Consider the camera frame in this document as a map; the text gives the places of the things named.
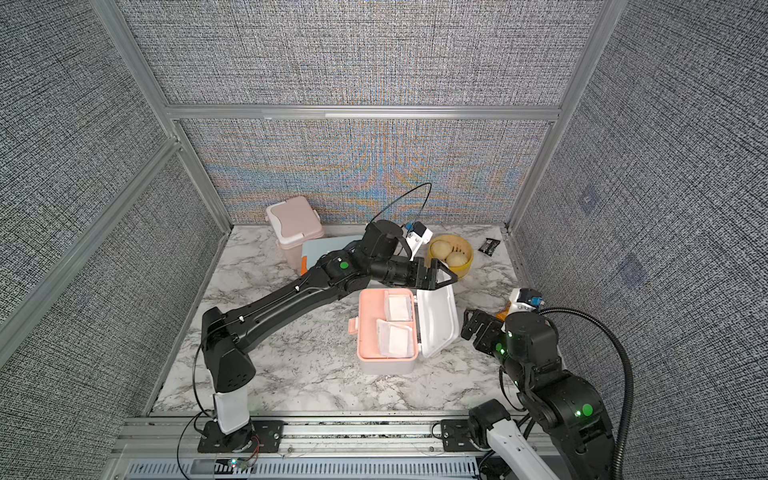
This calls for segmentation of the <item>yellow bamboo steamer basket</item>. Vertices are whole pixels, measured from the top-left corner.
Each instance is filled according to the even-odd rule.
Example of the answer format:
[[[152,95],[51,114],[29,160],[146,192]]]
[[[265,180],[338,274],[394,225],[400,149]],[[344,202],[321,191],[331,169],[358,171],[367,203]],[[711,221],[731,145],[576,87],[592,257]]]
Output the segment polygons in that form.
[[[437,259],[447,265],[459,279],[471,270],[474,253],[471,245],[457,235],[444,234],[433,238],[427,247],[427,262]]]

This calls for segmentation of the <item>white gauze packet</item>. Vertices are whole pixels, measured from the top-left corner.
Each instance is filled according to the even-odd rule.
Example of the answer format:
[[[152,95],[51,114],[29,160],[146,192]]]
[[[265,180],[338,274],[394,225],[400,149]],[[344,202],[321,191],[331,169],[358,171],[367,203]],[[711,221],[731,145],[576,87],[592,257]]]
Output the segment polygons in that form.
[[[409,324],[376,321],[379,353],[387,358],[409,358],[414,355],[413,328]]]
[[[387,292],[385,294],[385,315],[389,322],[411,322],[413,302],[410,294]]]

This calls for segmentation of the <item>orange small object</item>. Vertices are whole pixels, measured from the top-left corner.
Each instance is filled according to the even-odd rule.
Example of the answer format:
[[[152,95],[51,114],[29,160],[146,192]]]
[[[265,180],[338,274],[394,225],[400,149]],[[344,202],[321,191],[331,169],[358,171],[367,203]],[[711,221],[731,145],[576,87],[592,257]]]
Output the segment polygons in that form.
[[[497,318],[499,321],[504,321],[504,320],[506,319],[506,317],[507,317],[507,316],[509,315],[509,313],[510,313],[510,308],[511,308],[511,305],[510,305],[510,304],[507,304],[507,305],[505,306],[505,308],[504,308],[502,311],[498,312],[498,313],[495,315],[495,317],[496,317],[496,318]]]

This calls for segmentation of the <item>pink tray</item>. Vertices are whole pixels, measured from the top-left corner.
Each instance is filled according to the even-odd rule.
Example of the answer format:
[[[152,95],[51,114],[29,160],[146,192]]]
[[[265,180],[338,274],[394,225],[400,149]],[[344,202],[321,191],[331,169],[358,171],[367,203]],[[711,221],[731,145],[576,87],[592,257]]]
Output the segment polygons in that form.
[[[357,355],[369,363],[414,360],[418,356],[415,299],[407,289],[365,289],[349,333]]]

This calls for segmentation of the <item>pink first aid box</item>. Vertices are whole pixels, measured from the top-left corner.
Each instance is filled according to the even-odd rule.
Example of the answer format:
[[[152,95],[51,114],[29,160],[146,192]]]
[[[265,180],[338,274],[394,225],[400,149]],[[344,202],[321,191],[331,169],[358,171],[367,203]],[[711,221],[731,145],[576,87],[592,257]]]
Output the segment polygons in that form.
[[[304,196],[270,205],[266,209],[266,219],[277,237],[277,247],[283,253],[288,265],[302,270],[303,245],[325,235],[317,211]]]

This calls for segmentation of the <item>blue orange first aid box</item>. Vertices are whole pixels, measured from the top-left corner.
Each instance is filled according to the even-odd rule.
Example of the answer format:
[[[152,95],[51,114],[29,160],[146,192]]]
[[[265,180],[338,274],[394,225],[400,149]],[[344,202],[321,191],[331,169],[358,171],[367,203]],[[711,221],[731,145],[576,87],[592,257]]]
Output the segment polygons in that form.
[[[361,234],[339,237],[326,237],[309,240],[302,245],[300,274],[305,274],[308,269],[325,254],[335,250],[341,250],[353,241],[360,240]]]

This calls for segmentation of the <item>small black wrapper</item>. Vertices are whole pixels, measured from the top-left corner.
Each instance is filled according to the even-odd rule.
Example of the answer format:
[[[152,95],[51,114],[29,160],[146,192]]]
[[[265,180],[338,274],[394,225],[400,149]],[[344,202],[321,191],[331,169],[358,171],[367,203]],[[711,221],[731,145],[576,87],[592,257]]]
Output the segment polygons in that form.
[[[486,238],[482,245],[478,248],[478,251],[488,257],[492,257],[500,243],[500,239]]]

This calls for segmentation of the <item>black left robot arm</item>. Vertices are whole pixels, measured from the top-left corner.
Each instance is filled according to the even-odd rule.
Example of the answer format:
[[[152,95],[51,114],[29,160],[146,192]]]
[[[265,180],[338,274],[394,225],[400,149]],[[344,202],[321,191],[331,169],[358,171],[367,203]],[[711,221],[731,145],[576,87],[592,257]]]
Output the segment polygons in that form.
[[[203,314],[200,350],[214,391],[213,420],[206,424],[201,452],[256,448],[246,386],[256,369],[249,356],[271,334],[301,316],[366,288],[435,291],[458,276],[437,259],[413,256],[403,229],[389,220],[369,222],[361,239],[330,251],[293,282],[243,307]]]

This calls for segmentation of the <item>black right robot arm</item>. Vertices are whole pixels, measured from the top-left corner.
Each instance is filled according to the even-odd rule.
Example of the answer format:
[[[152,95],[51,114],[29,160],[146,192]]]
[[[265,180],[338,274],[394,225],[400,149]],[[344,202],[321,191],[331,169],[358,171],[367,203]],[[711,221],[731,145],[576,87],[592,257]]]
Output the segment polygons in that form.
[[[596,326],[615,348],[624,377],[619,424],[613,426],[602,397],[584,378],[564,368],[552,314],[572,315]],[[479,309],[465,311],[461,336],[497,360],[516,385],[530,423],[539,425],[575,479],[623,476],[634,406],[634,375],[626,349],[600,320],[583,311],[548,307],[517,311],[504,320]]]

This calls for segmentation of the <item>aluminium front rail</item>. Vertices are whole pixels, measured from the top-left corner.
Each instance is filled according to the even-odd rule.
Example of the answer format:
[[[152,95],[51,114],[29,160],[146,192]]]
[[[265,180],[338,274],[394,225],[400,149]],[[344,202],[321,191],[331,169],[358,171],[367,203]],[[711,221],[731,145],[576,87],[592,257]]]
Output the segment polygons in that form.
[[[464,411],[274,412],[252,419],[252,444],[229,451],[205,417],[125,420],[105,479],[503,479],[477,448]]]

